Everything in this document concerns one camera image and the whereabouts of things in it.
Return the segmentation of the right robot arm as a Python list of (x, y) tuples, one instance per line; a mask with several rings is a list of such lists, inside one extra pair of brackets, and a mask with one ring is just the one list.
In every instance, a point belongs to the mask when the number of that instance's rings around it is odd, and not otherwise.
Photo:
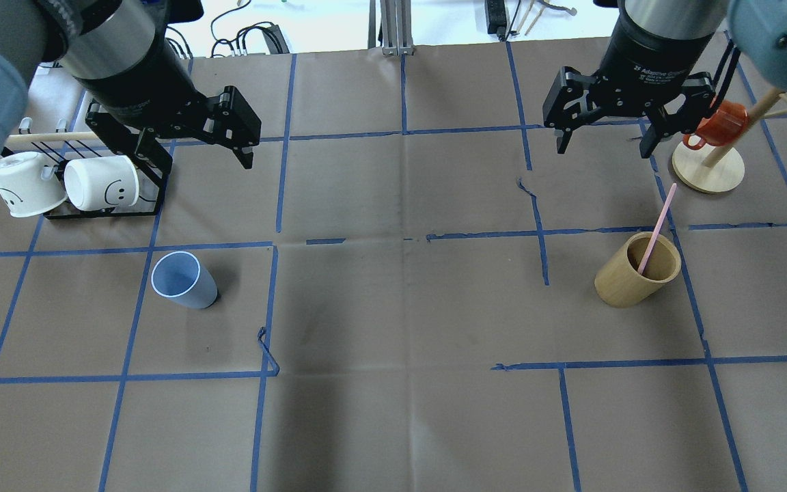
[(609, 116), (650, 123), (639, 146), (696, 131), (724, 99), (741, 54), (787, 92), (787, 1), (600, 1), (618, 18), (593, 74), (562, 66), (542, 106), (557, 152)]

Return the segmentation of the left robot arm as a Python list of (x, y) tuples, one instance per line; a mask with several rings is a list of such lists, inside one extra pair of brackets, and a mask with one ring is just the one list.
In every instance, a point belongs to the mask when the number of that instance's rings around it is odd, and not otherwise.
[(171, 171), (159, 141), (194, 138), (252, 168), (262, 122), (237, 87), (208, 97), (165, 39), (199, 1), (0, 1), (0, 155), (26, 116), (37, 67), (59, 62), (93, 97), (85, 123), (141, 171)]

